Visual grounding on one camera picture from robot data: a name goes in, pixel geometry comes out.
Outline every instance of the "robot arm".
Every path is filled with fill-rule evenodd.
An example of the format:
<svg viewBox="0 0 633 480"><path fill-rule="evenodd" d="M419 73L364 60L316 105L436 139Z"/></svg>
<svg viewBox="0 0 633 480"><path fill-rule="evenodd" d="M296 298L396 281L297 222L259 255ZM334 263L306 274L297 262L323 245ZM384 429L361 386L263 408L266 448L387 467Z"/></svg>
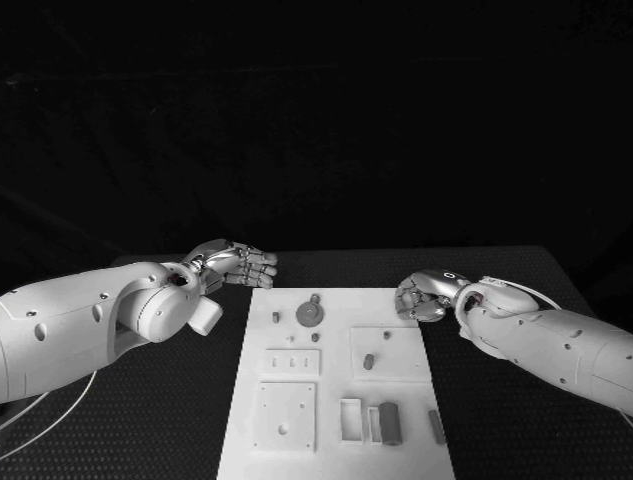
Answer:
<svg viewBox="0 0 633 480"><path fill-rule="evenodd" d="M272 288L277 258L224 239L181 263L142 262L34 283L0 296L0 403L68 385L189 323L208 335L223 283Z"/></svg>
<svg viewBox="0 0 633 480"><path fill-rule="evenodd" d="M460 336L567 392L633 417L633 335L567 310L540 310L521 289L447 270L413 274L397 290L403 319L439 321L453 308Z"/></svg>

